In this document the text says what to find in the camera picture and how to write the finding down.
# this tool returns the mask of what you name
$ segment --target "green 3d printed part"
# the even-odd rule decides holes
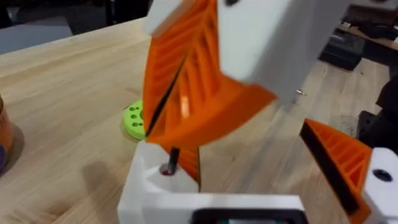
[[[126,131],[138,140],[145,139],[142,101],[131,104],[124,110],[123,123]]]

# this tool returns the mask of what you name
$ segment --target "screw hole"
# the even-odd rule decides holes
[[[390,173],[388,173],[385,170],[382,169],[374,169],[373,175],[377,177],[379,180],[384,181],[384,182],[392,182],[392,177]]]
[[[233,6],[235,5],[239,0],[225,0],[225,4],[227,6]]]

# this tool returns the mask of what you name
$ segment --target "wooden tabletop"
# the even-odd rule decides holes
[[[116,206],[137,141],[121,126],[142,97],[149,37],[143,20],[0,55],[0,91],[16,130],[0,178],[0,223],[117,223]],[[354,72],[317,62],[289,105],[273,103],[202,147],[203,192],[299,194],[310,223],[346,218],[298,133],[304,117],[354,135],[388,68]]]

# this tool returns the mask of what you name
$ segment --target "triangular orange brace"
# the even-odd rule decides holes
[[[306,119],[300,133],[352,224],[363,223],[370,209],[361,196],[372,150],[355,138]]]
[[[169,88],[167,101],[158,110]],[[258,85],[244,85],[220,72],[217,0],[195,1],[152,39],[144,80],[146,141],[168,152],[172,146],[180,148],[179,163],[196,180],[198,146],[230,133],[274,99]]]

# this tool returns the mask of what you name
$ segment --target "orange jar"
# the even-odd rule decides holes
[[[0,171],[7,164],[8,154],[12,147],[14,133],[8,119],[4,102],[0,96]]]

